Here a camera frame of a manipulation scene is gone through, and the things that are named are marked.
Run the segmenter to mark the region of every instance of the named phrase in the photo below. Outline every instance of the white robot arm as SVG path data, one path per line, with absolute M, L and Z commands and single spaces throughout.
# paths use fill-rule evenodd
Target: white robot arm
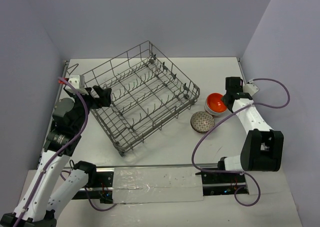
M 248 108 L 236 115 L 247 134 L 240 155 L 224 157 L 219 168 L 226 171 L 278 171 L 281 166 L 284 136 L 281 131 L 273 130 L 259 114 L 252 95 L 258 88 L 248 83 L 242 85 L 240 77 L 227 77 L 226 94 L 222 101 L 233 113 L 245 106 Z

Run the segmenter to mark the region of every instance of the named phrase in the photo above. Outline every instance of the white plastic casing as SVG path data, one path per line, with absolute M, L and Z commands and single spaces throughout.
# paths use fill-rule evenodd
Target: white plastic casing
M 249 93 L 251 96 L 254 96 L 254 94 L 257 93 L 258 91 L 259 91 L 259 88 L 254 83 L 247 83 L 243 86 L 243 92 Z
M 83 75 L 70 75 L 68 82 L 81 94 L 88 95 L 88 92 L 85 89 L 86 82 Z M 65 89 L 71 93 L 74 92 L 68 85 L 65 87 Z
M 55 210 L 54 218 L 58 219 L 69 201 L 88 183 L 88 178 L 88 174 L 83 170 L 73 170 L 65 182 L 51 195 L 46 210 Z
M 42 168 L 45 166 L 48 160 L 55 153 L 56 152 L 51 150 L 48 150 L 47 152 L 42 153 L 42 158 L 41 158 L 39 168 L 36 171 L 35 176 L 33 177 L 33 180 L 28 190 L 26 191 L 23 199 L 18 204 L 18 206 L 14 209 L 14 213 L 16 213 L 17 217 L 21 214 L 21 212 L 24 211 L 23 208 L 27 202 L 28 197 L 30 196 L 30 193 L 33 187 L 35 186 L 35 183 L 42 171 Z M 65 167 L 69 159 L 70 157 L 67 155 L 55 157 L 55 159 L 52 161 L 52 163 L 48 167 L 46 173 L 43 175 L 40 185 L 30 202 L 28 210 L 23 215 L 23 218 L 22 218 L 23 220 L 32 218 L 33 221 L 36 222 L 44 219 L 49 197 L 56 185 L 57 179 L 59 178 L 61 171 L 63 170 L 63 168 Z
M 245 132 L 248 134 L 249 131 L 254 129 L 267 132 L 272 130 L 272 128 L 265 122 L 265 120 L 259 114 L 257 108 L 254 105 L 252 105 L 253 103 L 253 100 L 247 98 L 237 99 L 233 103 L 233 112 L 241 109 L 244 106 L 251 105 L 250 107 L 236 114 L 239 120 L 241 121 L 245 129 Z
M 241 166 L 240 155 L 225 158 L 224 167 L 226 171 L 244 171 Z

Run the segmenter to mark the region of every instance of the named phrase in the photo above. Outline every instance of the wire dish rack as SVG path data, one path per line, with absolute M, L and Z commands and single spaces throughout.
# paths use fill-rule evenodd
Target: wire dish rack
M 190 109 L 200 96 L 199 87 L 150 41 L 82 75 L 87 87 L 112 88 L 111 106 L 91 112 L 121 156 Z

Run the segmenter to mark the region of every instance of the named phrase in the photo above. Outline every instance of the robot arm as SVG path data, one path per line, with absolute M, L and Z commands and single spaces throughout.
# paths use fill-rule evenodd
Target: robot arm
M 247 105 L 250 107 L 236 114 L 247 134 L 241 154 L 222 158 L 219 168 L 226 171 L 278 171 L 284 136 L 281 131 L 273 130 L 254 106 L 252 95 L 258 88 L 252 83 L 243 86 L 240 77 L 227 77 L 225 89 L 222 101 L 232 113 Z
M 91 94 L 92 88 L 84 87 L 84 79 L 81 75 L 71 75 L 68 82 L 80 92 L 88 111 L 110 106 L 110 88 L 102 89 L 99 86 L 94 86 L 93 89 L 98 97 L 93 97 Z M 74 98 L 74 101 L 71 98 L 63 98 L 55 104 L 52 114 L 53 120 L 44 143 L 44 152 L 39 168 L 14 212 L 3 215 L 0 224 L 4 227 L 56 226 L 57 218 L 67 203 L 83 186 L 89 187 L 96 176 L 96 166 L 94 164 L 80 161 L 74 165 L 68 179 L 51 196 L 60 173 L 73 155 L 81 136 L 58 154 L 53 161 L 50 162 L 50 159 L 62 146 L 79 134 L 86 118 L 84 106 L 72 91 L 72 88 L 65 87 L 64 90 L 70 97 Z M 43 170 L 43 167 L 49 162 L 49 167 Z M 32 193 L 34 186 L 37 186 L 36 192 Z M 33 197 L 28 208 L 25 209 L 30 196 Z

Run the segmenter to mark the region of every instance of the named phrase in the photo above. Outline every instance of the rack tine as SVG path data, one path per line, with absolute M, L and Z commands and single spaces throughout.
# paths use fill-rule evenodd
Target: rack tine
M 116 97 L 115 93 L 111 94 L 111 99 L 114 99 L 114 101 L 117 101 L 117 97 Z

